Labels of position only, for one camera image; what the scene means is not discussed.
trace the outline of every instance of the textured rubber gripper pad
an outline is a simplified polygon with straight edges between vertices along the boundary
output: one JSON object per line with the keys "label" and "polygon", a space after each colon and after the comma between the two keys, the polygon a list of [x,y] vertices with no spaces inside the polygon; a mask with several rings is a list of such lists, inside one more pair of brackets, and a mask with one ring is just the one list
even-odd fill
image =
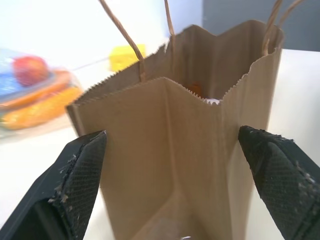
{"label": "textured rubber gripper pad", "polygon": [[106,132],[101,132],[88,144],[70,156],[63,182],[55,189],[49,201],[58,209],[67,222],[73,239],[84,238],[88,222],[96,201],[102,164],[106,148]]}
{"label": "textured rubber gripper pad", "polygon": [[258,193],[284,239],[319,240],[320,168],[293,140],[280,135],[243,126],[238,139]]}

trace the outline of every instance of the yellow object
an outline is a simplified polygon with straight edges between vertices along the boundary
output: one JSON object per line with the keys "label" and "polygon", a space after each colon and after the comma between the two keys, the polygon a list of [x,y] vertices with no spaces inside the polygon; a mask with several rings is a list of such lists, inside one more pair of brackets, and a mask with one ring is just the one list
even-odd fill
{"label": "yellow object", "polygon": [[1,125],[10,130],[17,130],[46,123],[65,113],[65,106],[81,93],[77,87],[66,88],[45,100],[5,114],[1,119]]}
{"label": "yellow object", "polygon": [[[140,50],[142,56],[145,58],[146,46],[144,44],[138,44],[137,47]],[[109,60],[111,71],[119,72],[137,62],[138,58],[131,46],[126,45],[116,46],[110,53]]]}

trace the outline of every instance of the gray wall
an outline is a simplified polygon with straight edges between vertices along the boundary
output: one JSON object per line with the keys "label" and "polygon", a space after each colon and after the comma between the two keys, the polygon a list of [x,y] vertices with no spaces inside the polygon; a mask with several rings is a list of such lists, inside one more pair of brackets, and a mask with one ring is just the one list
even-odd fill
{"label": "gray wall", "polygon": [[[276,0],[203,0],[202,25],[220,34],[249,19],[266,22]],[[294,0],[284,0],[279,12]],[[305,0],[283,24],[286,49],[320,52],[320,0]]]}

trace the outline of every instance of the clear plastic packaging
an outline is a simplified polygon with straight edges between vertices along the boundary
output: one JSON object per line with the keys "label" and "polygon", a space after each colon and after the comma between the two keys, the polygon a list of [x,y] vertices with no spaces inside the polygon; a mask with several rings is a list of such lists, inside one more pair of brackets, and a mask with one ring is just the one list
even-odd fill
{"label": "clear plastic packaging", "polygon": [[42,125],[48,131],[64,127],[68,120],[56,120],[81,93],[69,71],[50,67],[41,57],[0,48],[0,139],[39,132]]}

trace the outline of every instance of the white wall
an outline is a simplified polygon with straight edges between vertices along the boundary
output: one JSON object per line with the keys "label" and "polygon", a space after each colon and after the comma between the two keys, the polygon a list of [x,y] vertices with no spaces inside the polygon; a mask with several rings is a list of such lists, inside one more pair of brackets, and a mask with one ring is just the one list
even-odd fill
{"label": "white wall", "polygon": [[[163,0],[106,0],[136,43],[169,35]],[[201,25],[202,0],[169,0],[176,31]],[[0,48],[32,53],[68,68],[90,64],[126,44],[98,0],[1,0]]]}

